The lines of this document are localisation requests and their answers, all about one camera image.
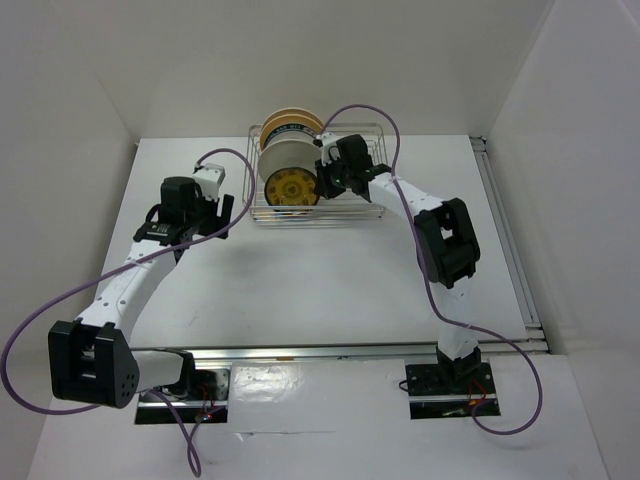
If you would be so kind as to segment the small blue patterned plate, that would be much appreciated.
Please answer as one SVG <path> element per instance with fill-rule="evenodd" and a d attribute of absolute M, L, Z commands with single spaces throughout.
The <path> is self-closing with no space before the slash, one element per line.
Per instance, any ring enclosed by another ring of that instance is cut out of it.
<path fill-rule="evenodd" d="M 264 187 L 270 206 L 311 207 L 319 202 L 315 192 L 317 177 L 301 167 L 282 168 L 273 172 Z"/>

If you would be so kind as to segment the cream bear plate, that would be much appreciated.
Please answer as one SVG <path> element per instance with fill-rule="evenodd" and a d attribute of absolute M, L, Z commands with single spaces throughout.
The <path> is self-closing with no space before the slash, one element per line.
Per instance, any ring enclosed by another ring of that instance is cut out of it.
<path fill-rule="evenodd" d="M 321 158 L 320 149 L 310 142 L 298 139 L 276 141 L 267 146 L 257 162 L 258 175 L 263 182 L 276 171 L 297 167 L 315 171 L 315 162 Z"/>

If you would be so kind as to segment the chrome wire dish rack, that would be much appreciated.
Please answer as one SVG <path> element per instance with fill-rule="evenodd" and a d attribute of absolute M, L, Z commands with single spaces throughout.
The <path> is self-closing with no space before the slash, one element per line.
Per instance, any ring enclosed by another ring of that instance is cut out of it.
<path fill-rule="evenodd" d="M 255 177 L 255 193 L 250 193 L 251 181 L 244 179 L 243 203 L 250 206 L 249 213 L 253 220 L 268 227 L 284 227 L 287 225 L 338 225 L 360 220 L 377 219 L 384 215 L 385 209 L 369 203 L 360 196 L 347 192 L 334 199 L 319 198 L 319 202 L 311 207 L 270 206 L 264 196 L 265 183 L 259 175 L 257 162 L 263 151 L 260 147 L 259 125 L 249 128 L 247 137 L 247 158 L 251 163 Z"/>

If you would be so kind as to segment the navy rimmed lettered plate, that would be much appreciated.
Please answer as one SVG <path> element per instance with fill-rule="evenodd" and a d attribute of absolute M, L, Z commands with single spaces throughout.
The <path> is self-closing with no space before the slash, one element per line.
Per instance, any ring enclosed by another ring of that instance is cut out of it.
<path fill-rule="evenodd" d="M 268 132 L 262 143 L 262 149 L 267 148 L 274 142 L 288 139 L 313 142 L 317 135 L 318 132 L 316 130 L 302 123 L 285 123 Z"/>

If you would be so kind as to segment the tan yellow plate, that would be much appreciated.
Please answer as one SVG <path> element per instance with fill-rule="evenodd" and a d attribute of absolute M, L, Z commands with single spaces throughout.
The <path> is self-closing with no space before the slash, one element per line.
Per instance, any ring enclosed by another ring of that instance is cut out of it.
<path fill-rule="evenodd" d="M 322 126 L 323 126 L 322 122 L 317 123 L 312 118 L 308 118 L 308 117 L 302 116 L 302 115 L 282 115 L 282 116 L 279 116 L 277 118 L 272 119 L 268 123 L 263 123 L 262 124 L 261 129 L 260 129 L 260 136 L 259 136 L 261 149 L 262 149 L 262 143 L 264 142 L 264 138 L 266 137 L 266 135 L 268 134 L 269 131 L 271 131 L 272 129 L 276 128 L 279 125 L 282 125 L 282 124 L 285 124 L 285 123 L 289 123 L 289 122 L 302 123 L 304 125 L 307 125 L 307 126 L 313 128 L 314 130 L 316 130 L 318 132 L 318 134 L 320 133 L 320 131 L 322 129 Z"/>

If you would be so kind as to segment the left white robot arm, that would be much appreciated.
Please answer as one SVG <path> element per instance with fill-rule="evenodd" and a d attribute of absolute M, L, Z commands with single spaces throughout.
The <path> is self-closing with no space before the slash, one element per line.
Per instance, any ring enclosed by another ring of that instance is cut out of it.
<path fill-rule="evenodd" d="M 208 164 L 189 177 L 166 178 L 159 203 L 133 237 L 123 272 L 75 320 L 52 326 L 48 350 L 56 398 L 121 409 L 149 389 L 163 388 L 176 399 L 193 394 L 198 376 L 192 354 L 170 348 L 135 353 L 129 341 L 189 242 L 227 235 L 234 198 L 219 193 L 224 177 L 223 167 Z"/>

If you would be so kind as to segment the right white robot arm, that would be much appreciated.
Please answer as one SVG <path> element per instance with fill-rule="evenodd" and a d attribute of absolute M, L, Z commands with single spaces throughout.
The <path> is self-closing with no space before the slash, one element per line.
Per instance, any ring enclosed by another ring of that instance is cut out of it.
<path fill-rule="evenodd" d="M 481 353 L 470 306 L 472 277 L 480 249 L 466 204 L 442 200 L 395 176 L 386 164 L 375 164 L 362 136 L 316 136 L 315 193 L 333 199 L 350 191 L 399 216 L 416 234 L 419 268 L 426 276 L 432 309 L 441 319 L 436 379 L 448 392 L 460 391 L 480 366 Z"/>

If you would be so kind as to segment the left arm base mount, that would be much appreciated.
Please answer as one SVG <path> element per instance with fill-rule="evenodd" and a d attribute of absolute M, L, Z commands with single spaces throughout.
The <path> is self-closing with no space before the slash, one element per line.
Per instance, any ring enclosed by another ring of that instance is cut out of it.
<path fill-rule="evenodd" d="M 217 367 L 197 370 L 194 381 L 187 390 L 173 387 L 156 387 L 176 410 L 187 426 L 197 423 L 221 424 L 228 419 L 228 399 L 231 369 Z M 136 425 L 176 424 L 176 419 L 167 404 L 152 393 L 139 396 L 134 419 Z"/>

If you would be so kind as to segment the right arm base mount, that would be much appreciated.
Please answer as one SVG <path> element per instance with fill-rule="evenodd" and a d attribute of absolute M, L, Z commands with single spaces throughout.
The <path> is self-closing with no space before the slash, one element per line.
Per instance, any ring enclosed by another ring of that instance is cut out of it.
<path fill-rule="evenodd" d="M 471 417 L 477 405 L 478 417 L 501 415 L 488 362 L 456 383 L 447 381 L 439 366 L 432 363 L 406 365 L 405 374 L 398 387 L 408 395 L 412 420 Z"/>

